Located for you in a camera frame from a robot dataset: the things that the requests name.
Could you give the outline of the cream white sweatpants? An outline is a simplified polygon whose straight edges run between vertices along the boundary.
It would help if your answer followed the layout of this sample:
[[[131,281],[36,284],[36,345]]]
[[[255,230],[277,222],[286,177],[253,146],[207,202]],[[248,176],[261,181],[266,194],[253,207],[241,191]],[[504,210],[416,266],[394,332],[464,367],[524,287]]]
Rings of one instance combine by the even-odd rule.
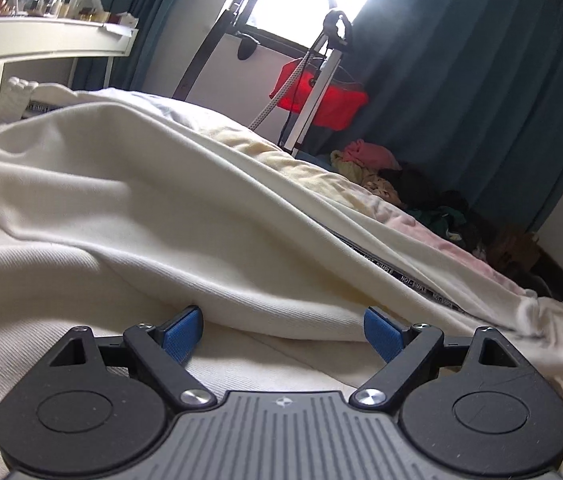
[[[207,322],[190,370],[219,394],[352,392],[381,365],[370,306],[453,335],[483,325],[363,248],[329,200],[112,92],[0,112],[0,401],[71,326],[118,334],[190,304]]]

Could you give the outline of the pile of assorted clothes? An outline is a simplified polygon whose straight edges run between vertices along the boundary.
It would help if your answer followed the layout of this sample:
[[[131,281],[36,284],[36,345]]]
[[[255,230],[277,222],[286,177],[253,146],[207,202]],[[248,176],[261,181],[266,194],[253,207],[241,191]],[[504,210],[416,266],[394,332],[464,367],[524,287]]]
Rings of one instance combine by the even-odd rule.
[[[400,209],[402,232],[441,250],[515,292],[563,302],[563,270],[534,234],[516,226],[498,229],[473,211],[460,192],[440,191],[418,169],[401,164],[377,144],[353,141],[329,155],[332,169]]]

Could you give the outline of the pastel pink bed sheet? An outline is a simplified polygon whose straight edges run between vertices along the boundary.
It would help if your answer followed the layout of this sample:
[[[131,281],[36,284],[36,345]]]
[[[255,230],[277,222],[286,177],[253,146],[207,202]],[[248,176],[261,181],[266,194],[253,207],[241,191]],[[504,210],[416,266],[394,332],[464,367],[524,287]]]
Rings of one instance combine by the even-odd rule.
[[[272,142],[206,108],[142,92],[114,91],[122,100],[222,144],[221,155],[266,185],[302,186],[341,208],[369,233],[363,248],[408,274],[417,289],[447,299],[462,323],[491,324],[546,374],[563,395],[563,303],[520,286],[484,260],[434,234],[397,204],[393,188],[363,170],[357,180],[292,157]]]

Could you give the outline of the black white standing panel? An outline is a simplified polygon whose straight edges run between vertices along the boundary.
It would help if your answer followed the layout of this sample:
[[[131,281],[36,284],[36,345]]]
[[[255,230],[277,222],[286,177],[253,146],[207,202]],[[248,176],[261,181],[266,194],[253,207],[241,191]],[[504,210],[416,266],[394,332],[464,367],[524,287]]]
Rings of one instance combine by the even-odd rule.
[[[204,66],[210,60],[212,53],[225,35],[225,32],[233,25],[238,12],[237,4],[222,11],[216,22],[208,32],[204,41],[195,53],[190,65],[187,66],[178,86],[172,94],[175,100],[186,101],[192,91],[195,82],[201,74]]]

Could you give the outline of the blue curtain right panel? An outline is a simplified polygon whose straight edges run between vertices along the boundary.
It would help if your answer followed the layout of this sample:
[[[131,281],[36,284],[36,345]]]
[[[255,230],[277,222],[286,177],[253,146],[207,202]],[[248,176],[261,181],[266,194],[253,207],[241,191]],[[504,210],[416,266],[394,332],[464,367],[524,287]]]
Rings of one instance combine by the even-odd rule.
[[[545,222],[563,194],[563,0],[367,0],[342,64],[369,101],[307,152],[378,144],[495,226]]]

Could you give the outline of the white vanity desk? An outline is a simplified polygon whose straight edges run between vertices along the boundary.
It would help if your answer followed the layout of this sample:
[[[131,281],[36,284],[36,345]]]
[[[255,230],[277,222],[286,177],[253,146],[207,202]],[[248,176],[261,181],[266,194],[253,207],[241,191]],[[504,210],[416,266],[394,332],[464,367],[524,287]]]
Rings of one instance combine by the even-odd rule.
[[[103,86],[110,86],[114,60],[132,51],[137,30],[110,23],[59,18],[0,18],[0,89],[4,66],[54,58],[104,58]]]

